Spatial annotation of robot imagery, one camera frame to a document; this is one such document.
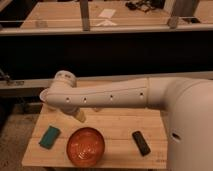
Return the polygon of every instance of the small hole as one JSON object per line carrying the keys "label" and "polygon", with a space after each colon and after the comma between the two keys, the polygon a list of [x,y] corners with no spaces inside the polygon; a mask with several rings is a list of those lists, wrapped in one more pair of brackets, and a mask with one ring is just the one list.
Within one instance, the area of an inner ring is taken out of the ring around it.
{"label": "small hole", "polygon": [[141,98],[141,99],[143,98],[143,93],[140,93],[140,98]]}
{"label": "small hole", "polygon": [[110,95],[110,100],[113,101],[113,95]]}
{"label": "small hole", "polygon": [[84,103],[86,103],[87,102],[87,98],[86,97],[84,97]]}
{"label": "small hole", "polygon": [[66,102],[67,102],[67,103],[70,102],[70,98],[69,98],[69,97],[66,98]]}
{"label": "small hole", "polygon": [[177,142],[180,142],[181,141],[181,138],[179,135],[175,134],[175,133],[172,133],[172,138],[177,141]]}

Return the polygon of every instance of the floor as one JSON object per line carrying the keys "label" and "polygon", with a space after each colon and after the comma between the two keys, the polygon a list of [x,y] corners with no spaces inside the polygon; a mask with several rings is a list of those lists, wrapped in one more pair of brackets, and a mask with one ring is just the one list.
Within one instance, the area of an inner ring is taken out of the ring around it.
{"label": "floor", "polygon": [[38,114],[12,114],[0,135],[1,171],[44,171],[43,168],[23,167],[21,161]]}

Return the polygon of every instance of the black object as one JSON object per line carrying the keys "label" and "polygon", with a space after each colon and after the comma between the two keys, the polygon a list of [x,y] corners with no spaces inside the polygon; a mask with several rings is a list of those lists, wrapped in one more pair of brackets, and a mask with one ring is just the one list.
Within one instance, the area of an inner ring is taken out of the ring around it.
{"label": "black object", "polygon": [[140,131],[133,132],[132,137],[134,138],[142,156],[145,156],[151,152]]}
{"label": "black object", "polygon": [[127,2],[125,4],[130,10],[141,10],[143,12],[148,12],[150,10],[155,10],[156,8],[163,8],[165,0],[139,0],[136,3]]}

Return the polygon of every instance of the white object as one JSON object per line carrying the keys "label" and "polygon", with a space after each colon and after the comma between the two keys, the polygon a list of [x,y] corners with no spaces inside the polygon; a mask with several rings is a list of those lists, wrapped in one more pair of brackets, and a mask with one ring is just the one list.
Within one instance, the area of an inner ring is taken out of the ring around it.
{"label": "white object", "polygon": [[116,12],[115,9],[104,9],[104,10],[100,13],[99,17],[103,17],[103,18],[108,18],[108,19],[110,19],[110,18],[112,18],[112,16],[115,14],[115,12]]}
{"label": "white object", "polygon": [[98,23],[96,26],[117,26],[116,23],[113,23],[112,21],[106,19],[100,23]]}
{"label": "white object", "polygon": [[74,88],[75,77],[59,71],[45,102],[69,113],[76,107],[148,107],[169,114],[169,171],[213,170],[213,81],[141,78]]}

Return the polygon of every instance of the wooden table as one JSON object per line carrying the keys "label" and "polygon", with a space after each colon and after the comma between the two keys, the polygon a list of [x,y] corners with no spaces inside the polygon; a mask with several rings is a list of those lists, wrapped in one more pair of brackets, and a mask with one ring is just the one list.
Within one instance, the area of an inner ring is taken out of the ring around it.
{"label": "wooden table", "polygon": [[213,0],[200,1],[195,17],[203,24],[213,24]]}
{"label": "wooden table", "polygon": [[[131,11],[125,1],[92,1],[89,2],[90,24],[96,26],[105,18],[99,17],[104,9],[115,9],[110,19],[117,26],[165,25],[169,14],[164,10],[144,13]],[[78,2],[41,2],[29,14],[22,28],[35,28],[37,19],[47,22],[48,27],[81,27],[80,6]]]}
{"label": "wooden table", "polygon": [[[80,86],[102,84],[100,81],[81,81]],[[43,105],[29,141],[23,166],[74,167],[66,154],[70,135],[81,127],[98,129],[105,138],[106,148],[97,168],[152,168],[165,169],[167,161],[167,136],[160,112],[147,109],[82,109],[86,122],[80,123],[72,116]],[[49,125],[61,130],[51,150],[38,144]],[[132,139],[132,132],[140,130],[151,148],[151,153],[142,157]]]}

